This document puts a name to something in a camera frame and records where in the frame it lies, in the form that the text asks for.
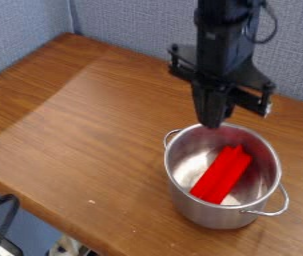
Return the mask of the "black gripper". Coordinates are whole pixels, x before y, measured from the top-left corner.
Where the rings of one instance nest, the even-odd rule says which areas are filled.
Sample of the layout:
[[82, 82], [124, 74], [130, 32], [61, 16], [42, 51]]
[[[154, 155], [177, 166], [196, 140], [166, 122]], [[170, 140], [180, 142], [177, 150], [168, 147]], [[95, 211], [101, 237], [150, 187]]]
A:
[[198, 13], [197, 43], [169, 48], [170, 72], [190, 82], [198, 121], [210, 129], [237, 106], [269, 113], [276, 84], [253, 63], [256, 46], [269, 41], [257, 38], [258, 24], [257, 13]]

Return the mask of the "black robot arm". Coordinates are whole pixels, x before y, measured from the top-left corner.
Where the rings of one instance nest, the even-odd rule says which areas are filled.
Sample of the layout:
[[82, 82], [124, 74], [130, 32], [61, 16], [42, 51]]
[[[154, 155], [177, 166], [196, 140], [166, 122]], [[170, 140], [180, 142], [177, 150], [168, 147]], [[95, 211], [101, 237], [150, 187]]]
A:
[[197, 43], [174, 44], [170, 73], [192, 83], [200, 123], [217, 129], [237, 106], [265, 116], [276, 84], [254, 62], [254, 48], [268, 0], [198, 0], [194, 13]]

